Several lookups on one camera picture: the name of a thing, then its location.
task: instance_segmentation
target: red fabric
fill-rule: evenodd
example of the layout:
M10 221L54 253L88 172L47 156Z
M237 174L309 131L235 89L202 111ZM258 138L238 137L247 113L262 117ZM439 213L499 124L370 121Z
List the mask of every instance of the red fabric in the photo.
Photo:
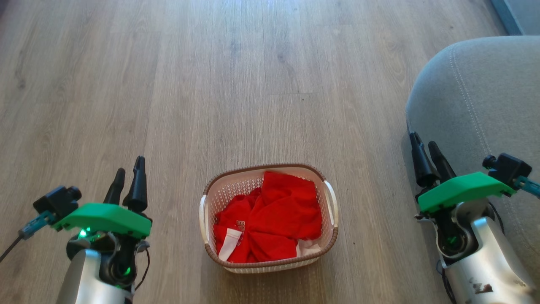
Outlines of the red fabric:
M315 184L298 177L265 172L262 187L235 196L216 214L217 252L227 228L243 231L229 262L252 263L296 257L298 239L321 236L322 215Z

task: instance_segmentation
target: white fabric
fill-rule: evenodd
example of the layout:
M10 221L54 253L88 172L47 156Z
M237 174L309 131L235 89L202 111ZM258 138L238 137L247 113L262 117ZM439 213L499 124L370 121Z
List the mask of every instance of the white fabric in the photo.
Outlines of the white fabric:
M319 251L321 251L321 247L315 241L298 240L298 244L296 245L296 257L306 256Z
M242 231L227 228L227 235L225 236L225 240L223 241L223 247L219 251L218 255L221 261L227 261L229 256L231 256L238 244L238 240L240 239L241 235Z

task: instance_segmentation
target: plastic basket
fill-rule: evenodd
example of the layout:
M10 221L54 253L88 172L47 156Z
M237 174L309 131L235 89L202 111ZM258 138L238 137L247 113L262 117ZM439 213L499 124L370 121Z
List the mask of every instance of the plastic basket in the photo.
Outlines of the plastic basket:
M230 263L220 260L215 250L213 231L216 221L215 214L222 211L235 195L248 194L256 187L261 187L262 178L266 171L290 174L315 183L317 200L322 212L322 235L317 243L322 250L292 259L261 263ZM320 171L305 164L271 164L220 174L206 186L199 207L199 224L206 252L212 260L225 269L242 274L276 272L315 262L327 253L337 240L338 219L338 203L332 186Z

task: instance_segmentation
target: sofa stitching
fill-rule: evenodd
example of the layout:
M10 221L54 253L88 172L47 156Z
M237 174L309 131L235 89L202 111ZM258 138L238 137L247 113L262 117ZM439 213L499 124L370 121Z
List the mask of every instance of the sofa stitching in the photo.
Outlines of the sofa stitching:
M454 72L454 77L456 78L457 85L460 88L461 96L463 96L463 101L465 101L465 105L467 106L467 111L469 112L469 115L471 116L472 124L474 125L474 128L476 130L476 134L478 135L478 140L480 141L480 145L482 146L482 149L484 150L484 152L487 154L487 150L486 150L486 148L484 146L484 142L482 141L482 137L480 136L480 132L478 131L476 121L475 121L475 119L473 117L473 114L471 113L469 102L467 101L467 98L465 97L465 93L463 92L463 88L461 87L460 80L457 78L457 73L456 73L456 67L457 66L455 64L455 59L456 59L455 50L456 50L456 45L454 44L452 46L452 49L448 53L448 57L449 57L449 60L450 60L450 67L452 67L452 72Z
M487 153L486 154L491 154L491 149L489 148L488 140L487 140L487 138L485 136L484 129L482 128L482 124L480 124L480 120L478 119L478 113L476 112L476 110L474 108L473 100L471 99L471 96L469 95L469 91L467 90L467 86L465 85L465 81L463 80L463 77L461 77L460 68L457 66L456 48L455 47L453 49L453 53L454 53L454 66L456 67L457 74L459 75L459 77L461 79L461 83L463 84L463 89L465 90L465 93L467 93L467 98L469 99L469 105L471 107L472 113L474 114L473 119L475 119L476 124L478 125L478 128L480 129L480 132L482 133L481 140L482 139L484 140L485 146L487 147Z

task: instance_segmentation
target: gray sofa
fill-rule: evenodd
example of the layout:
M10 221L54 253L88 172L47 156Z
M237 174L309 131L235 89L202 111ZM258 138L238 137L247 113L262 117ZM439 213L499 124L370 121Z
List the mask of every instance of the gray sofa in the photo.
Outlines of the gray sofa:
M480 38L445 48L418 76L406 110L410 130L425 144L436 141L457 175L485 171L486 155L506 152L530 164L529 178L540 181L540 36ZM491 201L540 286L540 200L520 191Z

